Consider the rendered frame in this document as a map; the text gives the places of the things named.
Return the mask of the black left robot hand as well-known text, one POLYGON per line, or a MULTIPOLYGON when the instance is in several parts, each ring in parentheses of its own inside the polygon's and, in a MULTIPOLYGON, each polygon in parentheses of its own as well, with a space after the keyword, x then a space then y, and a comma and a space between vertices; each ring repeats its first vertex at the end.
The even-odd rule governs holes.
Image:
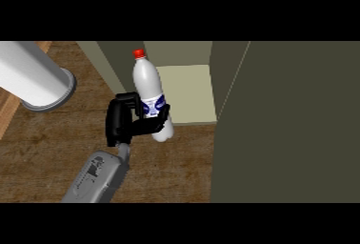
POLYGON ((119 93, 110 101, 105 116, 107 145, 132 143, 138 135, 160 132, 166 127, 170 105, 164 104, 155 117, 145 117, 145 105, 136 91, 119 93))

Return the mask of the white water bottle red cap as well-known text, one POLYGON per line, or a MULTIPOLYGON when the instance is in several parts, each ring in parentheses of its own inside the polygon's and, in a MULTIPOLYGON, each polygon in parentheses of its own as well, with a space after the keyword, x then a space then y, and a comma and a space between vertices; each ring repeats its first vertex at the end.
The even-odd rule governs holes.
POLYGON ((170 118, 170 105, 166 102, 161 76, 155 65, 147 58, 145 49, 133 50, 133 55, 133 80, 144 107, 144 115, 147 118, 161 118, 164 120, 164 124, 153 132, 153 137, 158 142, 166 142, 175 135, 175 129, 170 118))

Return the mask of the pale open cabinet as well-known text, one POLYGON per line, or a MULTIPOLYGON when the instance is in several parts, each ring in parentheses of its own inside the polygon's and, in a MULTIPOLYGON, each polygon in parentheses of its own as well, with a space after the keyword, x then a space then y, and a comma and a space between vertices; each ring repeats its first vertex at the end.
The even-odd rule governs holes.
POLYGON ((80 41, 77 44, 116 93, 136 89, 133 50, 144 49, 160 72, 173 124, 219 122, 248 41, 80 41))

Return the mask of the dark grey cabinet door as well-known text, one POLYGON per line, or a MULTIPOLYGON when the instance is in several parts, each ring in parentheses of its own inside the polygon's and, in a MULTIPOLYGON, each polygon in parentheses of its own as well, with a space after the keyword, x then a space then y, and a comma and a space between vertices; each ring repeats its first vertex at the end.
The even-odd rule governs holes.
POLYGON ((360 42, 254 42, 216 129, 216 202, 360 202, 360 42))

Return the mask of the white cylinder with grey rim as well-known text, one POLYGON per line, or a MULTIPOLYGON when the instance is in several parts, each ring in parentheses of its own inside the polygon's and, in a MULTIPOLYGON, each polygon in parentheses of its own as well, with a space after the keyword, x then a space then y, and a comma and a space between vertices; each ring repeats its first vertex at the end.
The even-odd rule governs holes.
POLYGON ((0 87, 33 112, 57 110, 76 93, 76 75, 32 41, 0 41, 0 87))

